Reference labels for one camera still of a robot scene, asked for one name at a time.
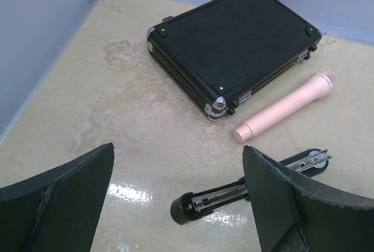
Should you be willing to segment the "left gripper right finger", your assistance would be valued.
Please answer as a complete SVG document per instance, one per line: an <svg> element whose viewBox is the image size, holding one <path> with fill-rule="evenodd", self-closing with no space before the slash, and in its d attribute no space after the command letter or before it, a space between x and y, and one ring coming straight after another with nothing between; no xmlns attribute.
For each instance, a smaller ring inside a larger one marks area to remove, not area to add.
<svg viewBox="0 0 374 252"><path fill-rule="evenodd" d="M262 251L373 251L373 199L318 182L250 146L243 169Z"/></svg>

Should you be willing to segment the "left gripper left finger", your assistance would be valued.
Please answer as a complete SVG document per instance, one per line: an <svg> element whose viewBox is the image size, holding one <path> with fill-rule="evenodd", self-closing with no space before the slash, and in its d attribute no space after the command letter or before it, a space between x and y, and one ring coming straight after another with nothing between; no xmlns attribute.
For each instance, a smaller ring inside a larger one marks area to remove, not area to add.
<svg viewBox="0 0 374 252"><path fill-rule="evenodd" d="M1 188L1 251L90 251L114 160L103 144Z"/></svg>

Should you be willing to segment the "black stapler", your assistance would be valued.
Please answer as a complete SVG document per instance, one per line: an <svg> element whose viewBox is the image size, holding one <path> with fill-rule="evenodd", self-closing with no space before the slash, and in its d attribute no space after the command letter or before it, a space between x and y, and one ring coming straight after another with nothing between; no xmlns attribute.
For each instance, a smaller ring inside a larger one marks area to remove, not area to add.
<svg viewBox="0 0 374 252"><path fill-rule="evenodd" d="M308 177L315 177L327 169L332 157L327 149L309 149L279 163ZM250 201L245 177L203 192L183 194L171 203L170 215L174 222L185 225L212 214L222 206L242 199Z"/></svg>

